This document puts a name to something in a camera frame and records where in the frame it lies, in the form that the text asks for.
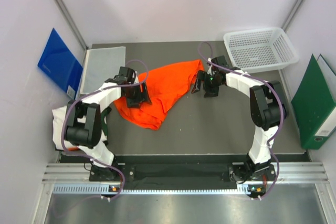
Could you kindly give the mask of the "orange t-shirt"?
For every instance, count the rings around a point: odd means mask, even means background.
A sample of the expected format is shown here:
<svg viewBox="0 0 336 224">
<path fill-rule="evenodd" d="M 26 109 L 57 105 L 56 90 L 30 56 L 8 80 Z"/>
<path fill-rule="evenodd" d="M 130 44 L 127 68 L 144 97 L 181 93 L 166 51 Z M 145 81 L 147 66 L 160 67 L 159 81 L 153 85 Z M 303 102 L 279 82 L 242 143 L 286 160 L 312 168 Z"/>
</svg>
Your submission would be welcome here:
<svg viewBox="0 0 336 224">
<path fill-rule="evenodd" d="M 168 111 L 196 82 L 203 70 L 200 60 L 178 62 L 149 71 L 146 79 L 151 104 L 143 103 L 138 109 L 128 108 L 125 97 L 114 101 L 119 114 L 127 121 L 145 128 L 158 130 Z"/>
</svg>

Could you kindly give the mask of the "white plastic basket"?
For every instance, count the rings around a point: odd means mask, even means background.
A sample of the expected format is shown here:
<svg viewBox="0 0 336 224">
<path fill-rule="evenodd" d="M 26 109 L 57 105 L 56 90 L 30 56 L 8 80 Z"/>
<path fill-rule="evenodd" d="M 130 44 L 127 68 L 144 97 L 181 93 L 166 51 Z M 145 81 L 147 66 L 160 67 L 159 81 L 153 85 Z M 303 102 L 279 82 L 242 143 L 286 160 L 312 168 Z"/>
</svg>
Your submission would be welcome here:
<svg viewBox="0 0 336 224">
<path fill-rule="evenodd" d="M 230 32 L 223 40 L 232 65 L 248 73 L 281 70 L 299 61 L 288 35 L 278 27 Z"/>
</svg>

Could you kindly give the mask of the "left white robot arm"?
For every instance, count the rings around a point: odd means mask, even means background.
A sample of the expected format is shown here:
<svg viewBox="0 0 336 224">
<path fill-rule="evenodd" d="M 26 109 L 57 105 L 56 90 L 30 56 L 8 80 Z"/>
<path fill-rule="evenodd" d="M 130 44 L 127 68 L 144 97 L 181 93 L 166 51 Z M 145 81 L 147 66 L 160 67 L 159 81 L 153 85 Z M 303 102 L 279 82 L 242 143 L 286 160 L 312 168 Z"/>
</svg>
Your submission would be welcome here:
<svg viewBox="0 0 336 224">
<path fill-rule="evenodd" d="M 142 103 L 151 104 L 145 82 L 131 79 L 108 79 L 96 91 L 69 102 L 61 130 L 61 145 L 65 141 L 82 150 L 91 161 L 92 181 L 113 181 L 121 172 L 113 164 L 114 154 L 108 150 L 102 128 L 102 114 L 110 111 L 110 104 L 126 98 L 128 108 L 138 109 Z"/>
</svg>

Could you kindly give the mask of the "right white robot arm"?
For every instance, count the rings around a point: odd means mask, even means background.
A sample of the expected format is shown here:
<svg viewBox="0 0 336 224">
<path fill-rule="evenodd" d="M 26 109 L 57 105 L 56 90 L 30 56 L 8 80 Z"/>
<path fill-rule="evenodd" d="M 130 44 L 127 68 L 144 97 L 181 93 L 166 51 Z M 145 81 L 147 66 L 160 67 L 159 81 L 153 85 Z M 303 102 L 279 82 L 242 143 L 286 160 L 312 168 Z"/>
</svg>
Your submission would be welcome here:
<svg viewBox="0 0 336 224">
<path fill-rule="evenodd" d="M 247 153 L 242 168 L 232 171 L 233 180 L 242 184 L 247 180 L 256 180 L 270 168 L 271 150 L 280 124 L 287 117 L 283 102 L 282 86 L 278 81 L 266 82 L 252 78 L 242 70 L 200 70 L 192 93 L 204 89 L 205 98 L 218 96 L 219 87 L 225 85 L 249 97 L 250 116 L 255 124 L 251 149 Z"/>
</svg>

